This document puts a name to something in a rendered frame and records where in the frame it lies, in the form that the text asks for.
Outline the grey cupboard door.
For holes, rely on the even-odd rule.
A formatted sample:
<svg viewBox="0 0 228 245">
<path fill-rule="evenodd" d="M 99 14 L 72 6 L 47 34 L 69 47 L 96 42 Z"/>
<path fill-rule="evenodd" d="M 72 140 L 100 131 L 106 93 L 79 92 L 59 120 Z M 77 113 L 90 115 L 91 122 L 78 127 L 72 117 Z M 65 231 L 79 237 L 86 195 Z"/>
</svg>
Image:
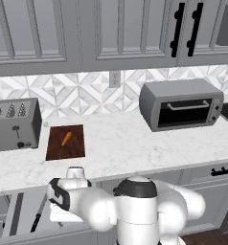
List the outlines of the grey cupboard door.
<svg viewBox="0 0 228 245">
<path fill-rule="evenodd" d="M 192 12 L 198 2 L 203 2 L 194 55 L 188 56 L 187 41 L 191 38 L 194 21 Z M 228 0 L 188 0 L 185 9 L 179 41 L 177 65 L 178 66 L 203 66 L 228 64 L 228 46 L 218 46 L 217 36 Z"/>
<path fill-rule="evenodd" d="M 80 0 L 85 71 L 172 67 L 179 0 Z"/>
<path fill-rule="evenodd" d="M 0 0 L 0 77 L 78 72 L 77 0 Z"/>
<path fill-rule="evenodd" d="M 228 212 L 228 184 L 206 187 L 194 185 L 187 186 L 187 189 L 192 189 L 203 196 L 206 210 L 199 219 L 188 221 L 181 234 L 196 234 L 218 229 Z"/>
</svg>

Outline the grey metal toaster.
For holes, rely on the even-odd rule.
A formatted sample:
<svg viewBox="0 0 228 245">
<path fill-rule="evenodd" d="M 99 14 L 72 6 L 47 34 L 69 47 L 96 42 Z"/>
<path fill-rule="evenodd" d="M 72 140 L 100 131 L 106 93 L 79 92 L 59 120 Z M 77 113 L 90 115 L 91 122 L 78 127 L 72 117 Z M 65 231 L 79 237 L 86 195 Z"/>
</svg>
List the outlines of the grey metal toaster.
<svg viewBox="0 0 228 245">
<path fill-rule="evenodd" d="M 38 148 L 41 125 L 37 98 L 0 100 L 0 151 Z"/>
</svg>

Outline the grey drawer front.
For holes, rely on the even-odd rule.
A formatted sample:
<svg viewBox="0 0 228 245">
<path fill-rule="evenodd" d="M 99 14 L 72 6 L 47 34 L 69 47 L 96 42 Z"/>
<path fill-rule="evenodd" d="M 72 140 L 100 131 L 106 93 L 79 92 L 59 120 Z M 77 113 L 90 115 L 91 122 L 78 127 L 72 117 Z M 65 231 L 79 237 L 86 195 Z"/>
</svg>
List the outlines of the grey drawer front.
<svg viewBox="0 0 228 245">
<path fill-rule="evenodd" d="M 222 167 L 228 169 L 228 163 L 213 164 L 204 167 L 193 167 L 183 170 L 183 175 L 180 180 L 181 186 L 194 185 L 212 185 L 212 184 L 226 184 L 228 183 L 228 174 L 220 176 L 212 176 L 212 168 L 216 171 L 221 170 Z"/>
</svg>

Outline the grey lower cupboard door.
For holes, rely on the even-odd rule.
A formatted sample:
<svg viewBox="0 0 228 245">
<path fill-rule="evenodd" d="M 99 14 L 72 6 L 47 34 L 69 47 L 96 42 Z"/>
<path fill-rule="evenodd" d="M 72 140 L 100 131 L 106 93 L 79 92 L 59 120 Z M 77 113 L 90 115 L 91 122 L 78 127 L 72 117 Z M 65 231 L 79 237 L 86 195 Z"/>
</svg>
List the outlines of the grey lower cupboard door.
<svg viewBox="0 0 228 245">
<path fill-rule="evenodd" d="M 181 234 L 196 234 L 218 229 L 228 212 L 228 184 L 206 187 L 194 185 L 187 186 L 187 189 L 192 189 L 203 196 L 206 210 L 199 219 L 188 221 Z"/>
</svg>

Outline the grey upper cupboard door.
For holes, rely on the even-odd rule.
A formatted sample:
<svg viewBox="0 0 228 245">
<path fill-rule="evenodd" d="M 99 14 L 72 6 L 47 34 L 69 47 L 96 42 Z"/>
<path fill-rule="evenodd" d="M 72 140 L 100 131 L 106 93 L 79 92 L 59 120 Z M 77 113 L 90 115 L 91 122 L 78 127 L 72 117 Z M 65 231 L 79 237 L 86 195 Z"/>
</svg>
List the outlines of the grey upper cupboard door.
<svg viewBox="0 0 228 245">
<path fill-rule="evenodd" d="M 188 56 L 187 41 L 191 38 L 194 21 L 192 12 L 198 2 L 203 2 L 194 55 Z M 179 41 L 177 65 L 178 66 L 203 66 L 228 64 L 228 46 L 218 46 L 217 36 L 228 0 L 188 0 L 185 9 Z"/>
<path fill-rule="evenodd" d="M 77 0 L 0 0 L 0 77 L 78 72 Z"/>
<path fill-rule="evenodd" d="M 80 0 L 85 71 L 172 67 L 179 0 Z"/>
</svg>

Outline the white wall outlet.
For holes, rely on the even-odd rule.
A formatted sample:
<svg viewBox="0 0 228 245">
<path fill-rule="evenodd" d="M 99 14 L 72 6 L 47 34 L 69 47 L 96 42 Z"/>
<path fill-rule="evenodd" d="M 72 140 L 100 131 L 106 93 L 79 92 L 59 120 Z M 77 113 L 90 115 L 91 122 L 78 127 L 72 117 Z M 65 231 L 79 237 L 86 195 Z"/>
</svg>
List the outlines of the white wall outlet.
<svg viewBox="0 0 228 245">
<path fill-rule="evenodd" d="M 120 71 L 110 71 L 109 72 L 109 87 L 119 88 L 121 86 L 121 72 Z"/>
</svg>

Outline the open grey drawer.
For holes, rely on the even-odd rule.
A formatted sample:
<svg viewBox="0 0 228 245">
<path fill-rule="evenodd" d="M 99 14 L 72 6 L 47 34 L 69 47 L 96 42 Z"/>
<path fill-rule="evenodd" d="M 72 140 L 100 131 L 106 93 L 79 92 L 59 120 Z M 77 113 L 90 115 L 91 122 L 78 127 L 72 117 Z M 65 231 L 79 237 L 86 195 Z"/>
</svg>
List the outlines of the open grey drawer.
<svg viewBox="0 0 228 245">
<path fill-rule="evenodd" d="M 31 232 L 46 189 L 40 186 L 0 191 L 2 197 L 11 198 L 0 245 L 97 245 L 97 233 L 84 223 L 51 222 L 49 201 Z"/>
</svg>

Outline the grey toaster oven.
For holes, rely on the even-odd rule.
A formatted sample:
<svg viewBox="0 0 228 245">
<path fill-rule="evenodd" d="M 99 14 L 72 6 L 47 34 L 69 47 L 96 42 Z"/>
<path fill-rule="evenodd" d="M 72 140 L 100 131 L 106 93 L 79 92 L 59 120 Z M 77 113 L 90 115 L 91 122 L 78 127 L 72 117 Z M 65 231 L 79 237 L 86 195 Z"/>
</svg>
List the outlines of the grey toaster oven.
<svg viewBox="0 0 228 245">
<path fill-rule="evenodd" d="M 172 111 L 167 107 L 200 105 L 208 108 Z M 145 82 L 139 96 L 139 109 L 152 132 L 208 126 L 216 123 L 224 94 L 205 79 Z"/>
</svg>

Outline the orange carrot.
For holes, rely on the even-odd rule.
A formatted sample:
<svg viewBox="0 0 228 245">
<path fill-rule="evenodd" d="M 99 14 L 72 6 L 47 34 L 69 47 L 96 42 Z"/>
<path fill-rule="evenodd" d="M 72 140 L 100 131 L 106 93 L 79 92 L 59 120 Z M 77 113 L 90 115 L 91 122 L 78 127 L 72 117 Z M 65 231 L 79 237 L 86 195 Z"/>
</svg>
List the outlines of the orange carrot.
<svg viewBox="0 0 228 245">
<path fill-rule="evenodd" d="M 67 132 L 61 143 L 61 146 L 65 146 L 71 137 L 72 137 L 72 132 L 71 131 Z"/>
</svg>

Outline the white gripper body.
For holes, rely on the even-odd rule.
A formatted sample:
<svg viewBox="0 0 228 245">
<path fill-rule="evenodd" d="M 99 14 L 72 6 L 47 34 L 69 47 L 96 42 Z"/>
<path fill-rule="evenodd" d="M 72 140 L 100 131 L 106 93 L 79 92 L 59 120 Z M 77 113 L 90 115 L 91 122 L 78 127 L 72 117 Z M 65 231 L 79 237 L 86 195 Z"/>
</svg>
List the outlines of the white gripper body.
<svg viewBox="0 0 228 245">
<path fill-rule="evenodd" d="M 56 204 L 51 204 L 50 209 L 50 220 L 52 222 L 82 222 L 82 219 L 80 217 L 61 209 Z"/>
</svg>

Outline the black handled knife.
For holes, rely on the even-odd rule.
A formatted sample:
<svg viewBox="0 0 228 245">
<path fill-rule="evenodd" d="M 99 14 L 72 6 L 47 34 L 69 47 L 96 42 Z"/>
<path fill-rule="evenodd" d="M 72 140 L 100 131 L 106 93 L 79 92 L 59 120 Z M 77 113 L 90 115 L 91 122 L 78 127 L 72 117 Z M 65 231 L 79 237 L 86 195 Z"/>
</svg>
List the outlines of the black handled knife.
<svg viewBox="0 0 228 245">
<path fill-rule="evenodd" d="M 30 233 L 33 233 L 36 230 L 37 224 L 38 224 L 38 222 L 40 220 L 40 217 L 41 217 L 41 214 L 42 214 L 42 212 L 44 210 L 44 206 L 46 204 L 46 201 L 47 201 L 47 194 L 44 195 L 44 197 L 43 197 L 43 199 L 41 201 L 41 204 L 39 206 L 39 209 L 38 209 L 37 213 L 35 214 L 34 223 L 33 223 L 32 227 L 31 227 Z"/>
</svg>

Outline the dark brown cutting board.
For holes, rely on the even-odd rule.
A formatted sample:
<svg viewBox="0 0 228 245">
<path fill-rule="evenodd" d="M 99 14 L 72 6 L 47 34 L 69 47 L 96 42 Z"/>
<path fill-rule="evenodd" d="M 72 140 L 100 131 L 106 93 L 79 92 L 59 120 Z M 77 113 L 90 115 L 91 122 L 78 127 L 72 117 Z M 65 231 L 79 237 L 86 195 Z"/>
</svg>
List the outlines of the dark brown cutting board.
<svg viewBox="0 0 228 245">
<path fill-rule="evenodd" d="M 72 132 L 72 137 L 65 146 L 61 143 L 67 132 Z M 64 160 L 81 158 L 85 156 L 83 125 L 62 125 L 50 128 L 46 160 Z"/>
</svg>

